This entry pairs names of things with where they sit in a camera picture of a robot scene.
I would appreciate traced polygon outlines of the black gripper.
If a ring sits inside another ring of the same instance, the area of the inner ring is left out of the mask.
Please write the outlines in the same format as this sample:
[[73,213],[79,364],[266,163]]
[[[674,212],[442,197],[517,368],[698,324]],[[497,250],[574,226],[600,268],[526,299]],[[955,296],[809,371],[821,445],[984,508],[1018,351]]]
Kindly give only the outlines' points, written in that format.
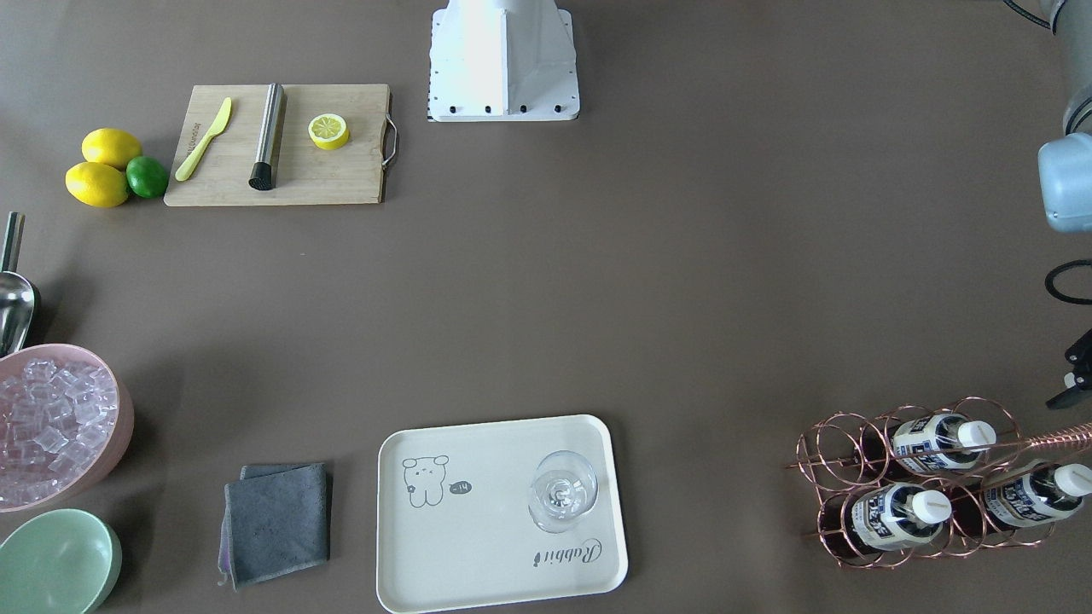
[[1072,369],[1063,379],[1065,390],[1046,401],[1048,409],[1076,408],[1091,397],[1091,329],[1066,350],[1065,357]]

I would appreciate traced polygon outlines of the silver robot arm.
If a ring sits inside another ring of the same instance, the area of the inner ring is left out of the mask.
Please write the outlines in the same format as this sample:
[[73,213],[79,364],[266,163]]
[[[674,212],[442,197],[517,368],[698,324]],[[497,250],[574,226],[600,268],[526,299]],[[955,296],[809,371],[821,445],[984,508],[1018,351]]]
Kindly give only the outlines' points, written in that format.
[[[1063,113],[1060,139],[1044,144],[1037,153],[1045,217],[1054,231],[1089,233],[1091,225],[1091,1],[1038,1],[1048,28],[1060,40],[1068,102]],[[1070,304],[1089,304],[1089,297],[1065,295],[1054,281],[1068,269],[1089,267],[1089,259],[1067,262],[1044,281],[1049,294]],[[1066,389],[1052,397],[1046,408],[1063,409],[1089,399],[1089,331],[1066,350],[1072,366]]]

